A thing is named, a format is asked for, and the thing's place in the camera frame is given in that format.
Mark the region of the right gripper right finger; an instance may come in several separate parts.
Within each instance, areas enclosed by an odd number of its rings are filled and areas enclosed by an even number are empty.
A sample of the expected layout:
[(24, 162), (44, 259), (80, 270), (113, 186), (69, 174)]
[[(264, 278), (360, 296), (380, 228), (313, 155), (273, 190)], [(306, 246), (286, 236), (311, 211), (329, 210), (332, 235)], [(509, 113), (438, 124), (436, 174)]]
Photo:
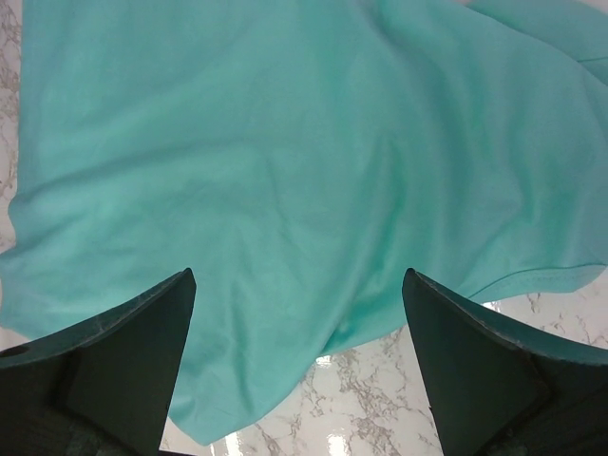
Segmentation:
[(408, 269), (402, 296), (445, 455), (604, 455), (607, 351)]

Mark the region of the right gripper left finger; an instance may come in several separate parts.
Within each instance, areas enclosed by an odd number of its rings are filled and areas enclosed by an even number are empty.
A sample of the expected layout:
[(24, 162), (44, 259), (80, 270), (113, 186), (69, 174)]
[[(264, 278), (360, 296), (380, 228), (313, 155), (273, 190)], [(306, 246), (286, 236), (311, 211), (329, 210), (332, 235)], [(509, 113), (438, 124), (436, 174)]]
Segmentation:
[(186, 269), (1, 352), (4, 455), (160, 455), (196, 281)]

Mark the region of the teal t shirt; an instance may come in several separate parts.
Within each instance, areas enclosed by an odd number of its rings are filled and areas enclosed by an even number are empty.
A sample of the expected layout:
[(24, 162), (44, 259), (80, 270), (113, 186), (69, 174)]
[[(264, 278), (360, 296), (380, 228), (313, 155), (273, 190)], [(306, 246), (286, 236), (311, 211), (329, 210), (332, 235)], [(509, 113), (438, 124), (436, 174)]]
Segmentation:
[(607, 266), (607, 17), (579, 1), (27, 1), (1, 323), (183, 269), (170, 406), (202, 444), (406, 322)]

